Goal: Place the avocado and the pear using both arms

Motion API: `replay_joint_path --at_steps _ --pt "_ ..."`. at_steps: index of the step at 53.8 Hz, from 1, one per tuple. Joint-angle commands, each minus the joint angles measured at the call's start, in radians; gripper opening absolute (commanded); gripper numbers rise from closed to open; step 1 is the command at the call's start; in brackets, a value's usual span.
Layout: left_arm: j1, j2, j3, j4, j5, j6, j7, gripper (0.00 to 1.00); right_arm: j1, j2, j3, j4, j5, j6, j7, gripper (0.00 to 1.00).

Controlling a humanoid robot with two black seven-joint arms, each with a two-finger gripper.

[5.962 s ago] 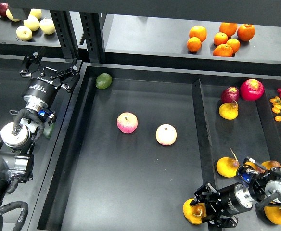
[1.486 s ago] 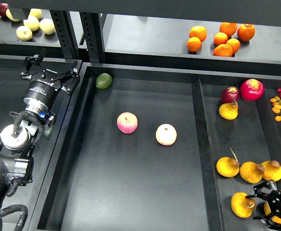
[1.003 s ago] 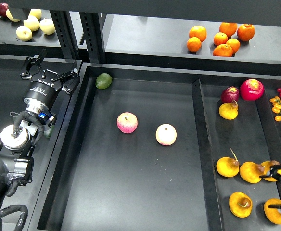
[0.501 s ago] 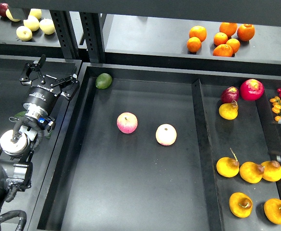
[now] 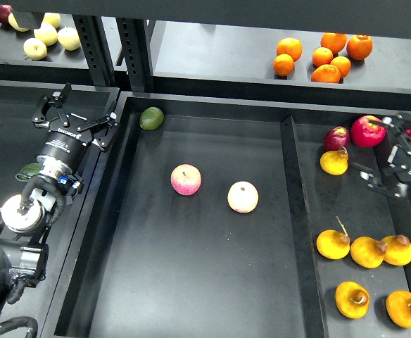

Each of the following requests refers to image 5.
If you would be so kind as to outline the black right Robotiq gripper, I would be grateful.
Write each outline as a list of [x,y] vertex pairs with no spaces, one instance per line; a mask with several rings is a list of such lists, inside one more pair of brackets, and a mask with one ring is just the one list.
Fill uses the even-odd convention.
[[407,196],[406,184],[411,184],[411,138],[406,132],[411,130],[411,113],[388,115],[381,120],[369,118],[368,122],[391,132],[394,141],[384,174],[394,176],[401,183],[387,187],[382,181],[381,174],[373,169],[354,162],[350,162],[349,166],[358,172],[369,190],[388,198],[404,198]]

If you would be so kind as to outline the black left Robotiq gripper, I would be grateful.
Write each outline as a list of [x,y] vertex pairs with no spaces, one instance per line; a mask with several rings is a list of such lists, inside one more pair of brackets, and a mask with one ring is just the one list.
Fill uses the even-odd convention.
[[[71,90],[72,86],[67,82],[61,91],[55,91],[51,96],[41,96],[34,110],[32,123],[35,127],[49,129],[37,161],[43,164],[53,158],[61,162],[63,172],[74,174],[90,145],[107,152],[115,140],[120,124],[115,113],[117,101],[114,101],[100,118],[87,120],[73,113],[68,115],[63,104]],[[59,119],[52,123],[47,120],[47,113],[51,108],[56,109]]]

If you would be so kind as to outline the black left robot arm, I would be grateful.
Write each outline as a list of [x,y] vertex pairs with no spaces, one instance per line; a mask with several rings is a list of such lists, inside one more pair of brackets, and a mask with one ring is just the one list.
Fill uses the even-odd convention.
[[[105,152],[115,139],[119,117],[116,102],[100,115],[81,115],[65,108],[71,84],[40,96],[32,114],[35,128],[46,130],[35,160],[24,165],[16,180],[23,189],[0,204],[0,317],[6,304],[20,300],[27,288],[46,277],[47,238],[67,205],[81,194],[78,169],[90,147]],[[38,322],[30,316],[0,320],[0,336],[24,328],[36,337]]]

